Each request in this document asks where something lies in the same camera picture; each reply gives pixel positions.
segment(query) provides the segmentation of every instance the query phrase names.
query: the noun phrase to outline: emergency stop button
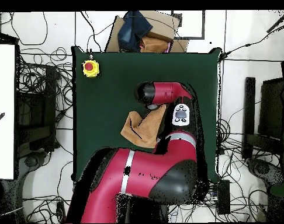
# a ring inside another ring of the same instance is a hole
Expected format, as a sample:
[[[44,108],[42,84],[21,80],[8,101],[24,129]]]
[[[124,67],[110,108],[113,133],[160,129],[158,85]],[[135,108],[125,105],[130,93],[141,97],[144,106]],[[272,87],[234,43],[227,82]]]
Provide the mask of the emergency stop button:
[[[86,69],[87,71],[91,71],[91,70],[93,69],[92,63],[90,63],[90,62],[86,63],[86,64],[85,64],[85,69]]]
[[[83,73],[89,78],[99,75],[99,64],[95,60],[87,60],[82,63]]]

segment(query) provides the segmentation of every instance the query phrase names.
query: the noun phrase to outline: cardboard box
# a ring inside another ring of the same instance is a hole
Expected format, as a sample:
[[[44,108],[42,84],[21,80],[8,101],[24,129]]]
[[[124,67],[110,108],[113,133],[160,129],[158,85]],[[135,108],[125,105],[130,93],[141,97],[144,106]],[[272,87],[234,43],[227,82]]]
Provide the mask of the cardboard box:
[[[140,10],[140,13],[147,18],[150,25],[153,26],[151,31],[148,33],[148,37],[164,40],[166,42],[172,42],[170,53],[184,53],[187,46],[188,40],[174,40],[175,30],[179,25],[179,20],[170,15],[160,13],[154,10]],[[122,28],[124,20],[119,16],[116,16],[111,35],[106,45],[105,52],[107,53],[118,53],[118,32]]]

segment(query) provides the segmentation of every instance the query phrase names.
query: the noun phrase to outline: red button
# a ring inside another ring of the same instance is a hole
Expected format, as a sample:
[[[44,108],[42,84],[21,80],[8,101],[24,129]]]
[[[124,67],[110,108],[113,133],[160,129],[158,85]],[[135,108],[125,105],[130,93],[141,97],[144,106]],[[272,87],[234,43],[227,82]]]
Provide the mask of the red button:
[[[92,63],[90,63],[90,62],[86,63],[86,64],[85,64],[85,69],[86,69],[87,71],[91,71],[91,70],[93,69]]]

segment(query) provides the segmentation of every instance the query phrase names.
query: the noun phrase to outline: yellow button base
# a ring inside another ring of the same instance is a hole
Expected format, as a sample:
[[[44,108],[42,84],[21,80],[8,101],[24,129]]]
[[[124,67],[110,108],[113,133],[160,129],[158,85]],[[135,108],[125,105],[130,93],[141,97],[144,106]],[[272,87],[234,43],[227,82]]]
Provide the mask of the yellow button base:
[[[87,71],[85,69],[85,65],[87,63],[91,63],[93,68],[91,71]],[[86,60],[84,63],[82,63],[83,65],[83,73],[84,75],[86,75],[89,78],[94,78],[97,77],[97,75],[99,74],[99,64],[95,61],[95,60]]]

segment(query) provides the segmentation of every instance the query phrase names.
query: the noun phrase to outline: white label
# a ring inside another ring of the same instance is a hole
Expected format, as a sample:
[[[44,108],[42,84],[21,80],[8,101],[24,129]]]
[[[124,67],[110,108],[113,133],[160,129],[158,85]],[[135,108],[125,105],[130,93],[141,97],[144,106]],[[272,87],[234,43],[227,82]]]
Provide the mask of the white label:
[[[185,104],[178,104],[175,106],[173,111],[173,119],[172,124],[176,126],[186,126],[190,123],[190,109]]]

